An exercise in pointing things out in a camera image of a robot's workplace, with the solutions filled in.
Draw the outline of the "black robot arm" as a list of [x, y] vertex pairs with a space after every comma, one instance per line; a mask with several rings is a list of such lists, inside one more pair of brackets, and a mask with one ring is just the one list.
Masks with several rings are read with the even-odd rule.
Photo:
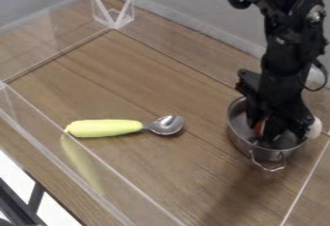
[[240, 70], [236, 89], [245, 97], [247, 125], [272, 143], [285, 132], [299, 141], [319, 134], [301, 92], [311, 67], [324, 54], [323, 0], [228, 0], [239, 10], [256, 6], [264, 18], [265, 53], [257, 72]]

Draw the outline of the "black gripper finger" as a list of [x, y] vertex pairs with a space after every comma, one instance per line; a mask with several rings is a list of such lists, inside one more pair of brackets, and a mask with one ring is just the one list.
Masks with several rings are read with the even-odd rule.
[[261, 130], [264, 120], [268, 118], [268, 106], [261, 100], [245, 99], [245, 117], [248, 127], [253, 130]]
[[271, 143], [287, 131], [287, 124], [279, 117], [269, 117], [264, 120], [261, 139]]

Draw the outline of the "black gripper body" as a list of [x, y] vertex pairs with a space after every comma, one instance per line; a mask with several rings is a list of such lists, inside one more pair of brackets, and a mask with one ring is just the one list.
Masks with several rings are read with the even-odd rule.
[[313, 118], [301, 99], [309, 69], [311, 65], [297, 65], [293, 70], [287, 66], [279, 68], [263, 59], [260, 72], [237, 71], [236, 90], [245, 99], [261, 100], [268, 106], [268, 117], [279, 117], [295, 132], [300, 132]]

